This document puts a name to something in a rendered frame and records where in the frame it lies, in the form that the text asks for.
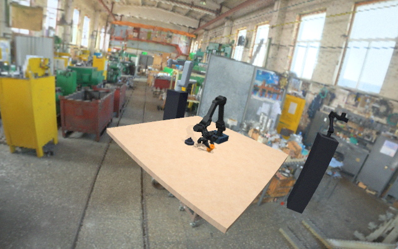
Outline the orange knob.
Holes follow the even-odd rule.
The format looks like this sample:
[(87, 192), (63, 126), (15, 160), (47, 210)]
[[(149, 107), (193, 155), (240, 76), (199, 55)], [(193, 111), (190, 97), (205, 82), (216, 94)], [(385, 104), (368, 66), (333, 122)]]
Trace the orange knob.
[(207, 148), (207, 151), (208, 151), (208, 152), (211, 152), (214, 148), (215, 148), (215, 146), (214, 146), (213, 144), (211, 144), (211, 145), (210, 145), (210, 149)]

